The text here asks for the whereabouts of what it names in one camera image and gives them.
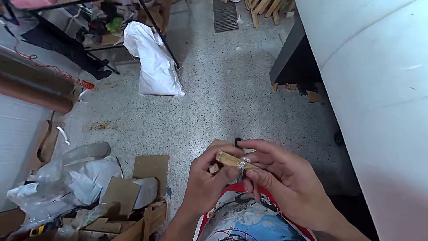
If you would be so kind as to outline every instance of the fingernail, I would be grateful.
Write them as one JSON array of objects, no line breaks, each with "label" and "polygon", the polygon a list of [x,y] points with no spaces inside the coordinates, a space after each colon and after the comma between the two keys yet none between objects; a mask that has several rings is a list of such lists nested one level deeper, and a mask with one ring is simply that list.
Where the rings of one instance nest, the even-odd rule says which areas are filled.
[{"label": "fingernail", "polygon": [[257,179],[259,177],[258,172],[253,169],[248,169],[245,172],[245,175],[247,175],[247,177],[249,177],[250,179]]}]

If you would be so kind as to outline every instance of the pink fabric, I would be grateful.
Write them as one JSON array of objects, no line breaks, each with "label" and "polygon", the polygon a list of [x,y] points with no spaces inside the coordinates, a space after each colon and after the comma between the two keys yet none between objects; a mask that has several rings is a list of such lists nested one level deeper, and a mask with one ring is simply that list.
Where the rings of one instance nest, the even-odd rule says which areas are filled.
[{"label": "pink fabric", "polygon": [[17,9],[37,9],[54,5],[57,0],[11,0]]}]

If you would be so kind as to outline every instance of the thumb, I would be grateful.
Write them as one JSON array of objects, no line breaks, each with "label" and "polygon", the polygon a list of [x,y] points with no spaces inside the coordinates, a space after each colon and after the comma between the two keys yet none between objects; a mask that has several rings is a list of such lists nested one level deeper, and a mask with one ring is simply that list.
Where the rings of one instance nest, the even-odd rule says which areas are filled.
[{"label": "thumb", "polygon": [[223,189],[229,182],[239,176],[239,170],[234,166],[224,166],[213,176],[213,183],[216,187]]},{"label": "thumb", "polygon": [[283,187],[285,187],[270,172],[259,168],[247,169],[245,175],[256,183],[262,185],[270,192],[280,191],[280,189],[283,189]]}]

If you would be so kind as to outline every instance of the cardboard tube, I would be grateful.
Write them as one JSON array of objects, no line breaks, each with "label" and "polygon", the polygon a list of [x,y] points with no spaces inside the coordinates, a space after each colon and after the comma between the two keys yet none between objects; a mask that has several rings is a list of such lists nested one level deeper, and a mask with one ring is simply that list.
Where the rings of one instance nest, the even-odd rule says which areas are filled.
[{"label": "cardboard tube", "polygon": [[68,113],[73,108],[73,102],[67,98],[36,89],[2,75],[0,75],[0,93],[62,114]]}]

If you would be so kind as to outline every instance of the white wall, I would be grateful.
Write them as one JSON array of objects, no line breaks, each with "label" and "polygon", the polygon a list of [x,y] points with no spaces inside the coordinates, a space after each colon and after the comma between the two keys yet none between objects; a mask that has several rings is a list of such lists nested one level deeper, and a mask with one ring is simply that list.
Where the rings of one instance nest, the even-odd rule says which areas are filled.
[{"label": "white wall", "polygon": [[0,94],[0,211],[16,207],[6,198],[6,191],[28,176],[26,166],[36,148],[36,133],[49,113],[41,106]]},{"label": "white wall", "polygon": [[428,1],[296,0],[381,240],[427,240]]}]

